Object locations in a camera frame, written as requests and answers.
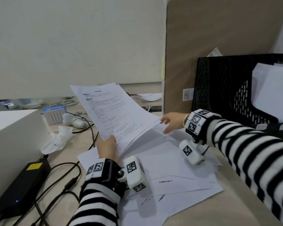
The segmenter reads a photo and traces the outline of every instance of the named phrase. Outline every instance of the crumpled tissue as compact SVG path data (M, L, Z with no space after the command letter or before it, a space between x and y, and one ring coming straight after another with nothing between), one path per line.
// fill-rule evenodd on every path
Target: crumpled tissue
M59 134L50 133L52 138L49 142L44 144L41 152L45 155L63 149L67 141L72 137L72 127L59 126Z

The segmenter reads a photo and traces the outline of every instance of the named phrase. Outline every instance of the wooden desk surface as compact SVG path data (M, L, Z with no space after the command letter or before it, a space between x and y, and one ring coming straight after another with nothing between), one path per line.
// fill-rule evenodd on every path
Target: wooden desk surface
M142 106L147 104L143 99L135 98L135 100ZM151 102L150 104L161 105L161 102ZM67 110L72 113L84 111L80 104L68 107ZM58 125L51 125L48 128L50 131L57 131ZM93 127L93 131L94 135L96 135L97 128ZM91 144L92 135L90 130L75 134L63 150L50 154L48 158L49 163L53 167L59 163L77 162L77 156L87 151ZM269 209L265 207L236 172L234 172L222 153L215 148L212 151L223 165L219 168L217 179L224 188L224 191L168 218L164 226L282 226L282 223L273 216ZM72 165L70 164L57 167L51 172L41 191L59 179L71 167ZM83 167L81 165L80 167L82 169L82 176L73 188L76 194L79 194L80 186L83 184L86 175ZM42 211L63 190L65 184L77 174L78 169L75 168L44 195L39 202ZM78 202L76 199L72 195L64 195L50 210L47 216L49 225L65 226L77 208ZM33 208L19 225L30 226L38 217L37 210ZM10 226L16 220L17 218L3 220L0 226Z

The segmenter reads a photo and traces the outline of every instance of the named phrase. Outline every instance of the hand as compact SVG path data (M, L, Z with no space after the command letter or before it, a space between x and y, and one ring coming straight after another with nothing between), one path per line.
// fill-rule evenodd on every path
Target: hand
M164 115L161 119L161 124L164 122L165 124L169 124L168 127L164 130L164 134L168 134L172 132L175 129L182 129L183 126L183 120L184 118L189 115L189 113L168 113Z
M117 143L114 135L111 135L109 139L103 141L102 138L99 139L97 143L97 152L100 158L106 158L113 160L119 164L120 159L117 156Z

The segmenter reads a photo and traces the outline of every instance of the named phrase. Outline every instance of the black mesh file organizer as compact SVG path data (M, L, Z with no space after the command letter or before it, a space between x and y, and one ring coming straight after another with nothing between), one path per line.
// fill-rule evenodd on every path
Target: black mesh file organizer
M278 119L251 103L252 71L257 63L283 64L283 54L199 58L192 111L205 109L255 129L266 123L264 132L283 139Z

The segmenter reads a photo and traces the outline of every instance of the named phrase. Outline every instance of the bracelet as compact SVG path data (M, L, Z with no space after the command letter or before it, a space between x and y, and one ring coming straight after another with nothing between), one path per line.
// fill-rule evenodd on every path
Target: bracelet
M186 116L184 117L184 119L183 119L183 127L186 125L186 121L187 121L189 115L190 115L190 114L188 114L188 115L186 115Z

